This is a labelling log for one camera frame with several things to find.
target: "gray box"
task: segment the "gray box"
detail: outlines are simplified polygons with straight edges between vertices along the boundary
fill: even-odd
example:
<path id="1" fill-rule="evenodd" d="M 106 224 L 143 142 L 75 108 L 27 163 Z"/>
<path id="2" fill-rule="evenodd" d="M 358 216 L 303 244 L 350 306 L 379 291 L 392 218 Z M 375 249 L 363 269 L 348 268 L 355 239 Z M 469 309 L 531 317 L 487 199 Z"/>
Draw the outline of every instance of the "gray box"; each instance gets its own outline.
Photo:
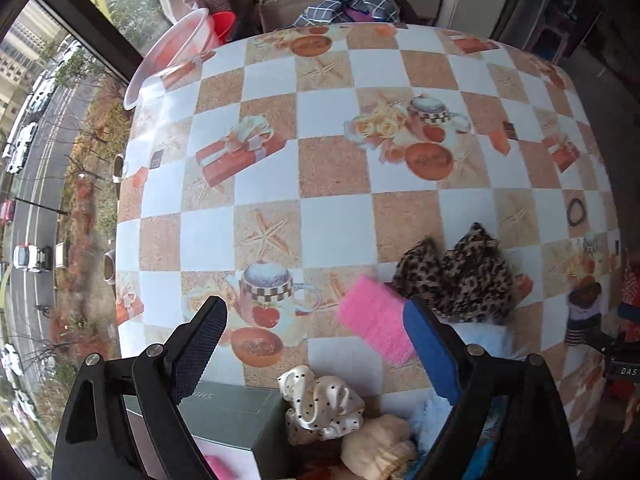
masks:
<path id="1" fill-rule="evenodd" d="M 147 473 L 162 480 L 164 472 L 147 442 L 138 398 L 124 399 Z M 284 421 L 288 407 L 277 390 L 201 381 L 178 410 L 201 452 L 219 457 L 236 478 L 276 480 L 290 473 Z"/>

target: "leopard print fabric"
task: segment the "leopard print fabric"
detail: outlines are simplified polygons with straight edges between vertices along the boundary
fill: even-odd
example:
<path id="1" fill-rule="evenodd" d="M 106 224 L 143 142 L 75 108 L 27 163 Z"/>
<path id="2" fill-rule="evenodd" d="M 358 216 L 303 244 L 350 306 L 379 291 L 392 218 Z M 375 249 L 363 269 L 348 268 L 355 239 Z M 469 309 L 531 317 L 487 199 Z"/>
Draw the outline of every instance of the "leopard print fabric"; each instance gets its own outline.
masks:
<path id="1" fill-rule="evenodd" d="M 396 292 L 426 300 L 449 322 L 504 322 L 514 307 L 513 278 L 498 241 L 475 223 L 455 248 L 438 257 L 425 238 L 404 254 L 392 282 Z"/>

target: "red bucket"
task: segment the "red bucket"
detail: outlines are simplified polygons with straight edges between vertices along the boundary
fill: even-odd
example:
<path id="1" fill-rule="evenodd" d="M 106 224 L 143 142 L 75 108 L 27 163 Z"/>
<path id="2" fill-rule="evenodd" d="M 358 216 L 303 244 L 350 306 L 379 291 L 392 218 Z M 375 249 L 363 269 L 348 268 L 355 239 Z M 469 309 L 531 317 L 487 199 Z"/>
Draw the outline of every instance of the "red bucket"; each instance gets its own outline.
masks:
<path id="1" fill-rule="evenodd" d="M 216 31 L 216 36 L 220 40 L 220 44 L 226 43 L 226 37 L 231 32 L 231 29 L 236 22 L 236 15 L 230 10 L 222 10 L 212 15 L 213 17 L 213 29 Z"/>

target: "pink sponge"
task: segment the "pink sponge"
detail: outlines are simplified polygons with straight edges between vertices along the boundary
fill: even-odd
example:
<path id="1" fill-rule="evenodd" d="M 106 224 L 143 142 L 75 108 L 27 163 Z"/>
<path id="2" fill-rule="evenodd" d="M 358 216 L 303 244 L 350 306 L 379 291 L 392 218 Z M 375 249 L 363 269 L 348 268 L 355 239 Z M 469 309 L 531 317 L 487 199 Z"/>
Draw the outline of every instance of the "pink sponge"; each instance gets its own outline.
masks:
<path id="1" fill-rule="evenodd" d="M 388 286 L 362 275 L 340 302 L 338 321 L 385 361 L 401 366 L 415 353 L 402 323 L 405 302 Z"/>

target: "screw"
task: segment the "screw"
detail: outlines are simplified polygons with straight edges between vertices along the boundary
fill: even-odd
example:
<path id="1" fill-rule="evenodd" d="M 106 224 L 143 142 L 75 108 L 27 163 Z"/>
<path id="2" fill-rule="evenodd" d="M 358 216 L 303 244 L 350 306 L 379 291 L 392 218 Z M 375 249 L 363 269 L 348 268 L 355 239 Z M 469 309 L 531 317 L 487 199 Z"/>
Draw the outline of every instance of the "screw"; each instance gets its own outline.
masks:
<path id="1" fill-rule="evenodd" d="M 146 354 L 149 357 L 156 357 L 162 353 L 162 350 L 163 350 L 162 345 L 159 345 L 156 343 L 155 345 L 151 345 L 146 349 Z"/>
<path id="2" fill-rule="evenodd" d="M 466 351 L 469 352 L 470 355 L 475 357 L 480 357 L 484 354 L 484 348 L 477 344 L 471 344 L 466 346 Z"/>
<path id="3" fill-rule="evenodd" d="M 534 366 L 540 366 L 545 362 L 545 359 L 540 354 L 532 354 L 529 356 L 529 362 Z"/>
<path id="4" fill-rule="evenodd" d="M 87 366 L 93 366 L 93 365 L 95 365 L 99 360 L 100 360 L 100 355 L 99 355 L 99 354 L 89 354 L 89 355 L 84 359 L 84 364 L 86 364 Z"/>

